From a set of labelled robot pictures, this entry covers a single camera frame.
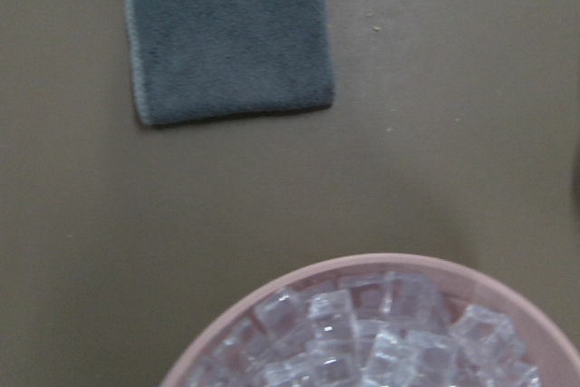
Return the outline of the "pile of clear ice cubes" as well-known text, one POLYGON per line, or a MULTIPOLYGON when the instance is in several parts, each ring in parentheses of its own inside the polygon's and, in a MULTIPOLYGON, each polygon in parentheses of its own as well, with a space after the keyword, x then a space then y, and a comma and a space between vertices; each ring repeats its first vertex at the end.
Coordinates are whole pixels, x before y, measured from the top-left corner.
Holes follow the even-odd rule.
POLYGON ((510 318, 453 317, 426 276, 387 272, 283 287, 227 329, 188 386, 538 386, 510 318))

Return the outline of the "grey folded cloth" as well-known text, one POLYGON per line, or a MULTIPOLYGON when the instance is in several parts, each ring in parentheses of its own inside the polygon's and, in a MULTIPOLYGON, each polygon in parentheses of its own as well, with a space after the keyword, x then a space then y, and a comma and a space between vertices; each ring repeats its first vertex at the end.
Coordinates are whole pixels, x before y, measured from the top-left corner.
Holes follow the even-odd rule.
POLYGON ((147 126, 331 106, 325 0, 123 0, 147 126))

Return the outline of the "pink bowl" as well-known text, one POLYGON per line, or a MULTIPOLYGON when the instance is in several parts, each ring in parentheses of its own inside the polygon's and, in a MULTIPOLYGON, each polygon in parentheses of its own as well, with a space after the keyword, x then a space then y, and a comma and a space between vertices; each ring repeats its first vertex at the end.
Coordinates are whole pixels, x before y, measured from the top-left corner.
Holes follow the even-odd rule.
POLYGON ((310 284, 346 273, 409 271, 424 274, 449 299, 452 312, 468 304, 508 314, 527 346, 527 359, 538 367, 545 386, 579 384, 579 352, 539 308, 498 280, 447 260, 402 253, 342 256, 302 267, 259 287, 212 322, 171 367, 162 386, 179 386, 194 362, 239 317, 284 286, 310 284))

